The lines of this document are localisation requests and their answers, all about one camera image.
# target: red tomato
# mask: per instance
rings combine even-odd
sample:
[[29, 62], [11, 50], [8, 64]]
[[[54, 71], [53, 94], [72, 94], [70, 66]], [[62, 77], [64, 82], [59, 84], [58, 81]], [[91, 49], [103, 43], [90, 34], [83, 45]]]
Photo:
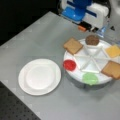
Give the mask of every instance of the red tomato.
[[76, 63], [73, 60], [65, 60], [63, 62], [63, 67], [66, 70], [73, 71], [76, 68]]

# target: bread slice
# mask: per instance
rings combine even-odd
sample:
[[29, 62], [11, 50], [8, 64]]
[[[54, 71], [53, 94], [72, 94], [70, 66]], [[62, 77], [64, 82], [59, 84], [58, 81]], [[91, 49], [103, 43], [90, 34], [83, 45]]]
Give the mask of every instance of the bread slice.
[[112, 63], [112, 77], [115, 79], [120, 79], [120, 64], [113, 62]]
[[107, 75], [108, 77], [112, 77], [111, 65], [112, 65], [112, 61], [109, 61], [101, 71], [103, 74]]
[[120, 79], [120, 64], [114, 61], [109, 61], [101, 72], [114, 79]]
[[117, 45], [110, 46], [109, 48], [106, 49], [106, 52], [111, 58], [114, 58], [120, 55], [120, 49]]
[[76, 40], [75, 38], [70, 38], [66, 43], [64, 43], [63, 47], [72, 55], [76, 54], [80, 49], [82, 49], [83, 45]]

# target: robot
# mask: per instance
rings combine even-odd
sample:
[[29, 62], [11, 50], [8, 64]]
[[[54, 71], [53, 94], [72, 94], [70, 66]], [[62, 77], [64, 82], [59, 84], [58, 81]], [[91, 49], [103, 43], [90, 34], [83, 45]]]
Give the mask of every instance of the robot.
[[60, 15], [77, 24], [83, 31], [101, 30], [108, 24], [114, 30], [119, 24], [119, 0], [61, 0], [60, 2]]

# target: food platter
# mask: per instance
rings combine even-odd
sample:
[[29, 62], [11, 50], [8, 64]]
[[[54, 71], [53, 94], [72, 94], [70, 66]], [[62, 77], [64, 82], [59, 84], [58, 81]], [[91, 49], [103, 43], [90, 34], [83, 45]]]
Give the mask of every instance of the food platter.
[[75, 80], [89, 85], [100, 85], [111, 81], [112, 77], [101, 73], [108, 61], [119, 63], [119, 56], [110, 58], [105, 51], [111, 45], [103, 40], [100, 40], [96, 46], [86, 45], [85, 39], [79, 42], [83, 44], [79, 52], [72, 55], [66, 51], [64, 54], [64, 61], [73, 60], [77, 65], [74, 71], [66, 70], [68, 74]]

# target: empty plate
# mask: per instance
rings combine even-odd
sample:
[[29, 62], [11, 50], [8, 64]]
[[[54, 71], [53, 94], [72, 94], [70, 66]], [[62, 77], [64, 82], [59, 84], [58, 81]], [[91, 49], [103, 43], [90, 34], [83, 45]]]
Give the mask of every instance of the empty plate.
[[19, 74], [19, 85], [31, 95], [43, 95], [54, 90], [60, 82], [61, 71], [49, 59], [37, 59], [26, 64]]

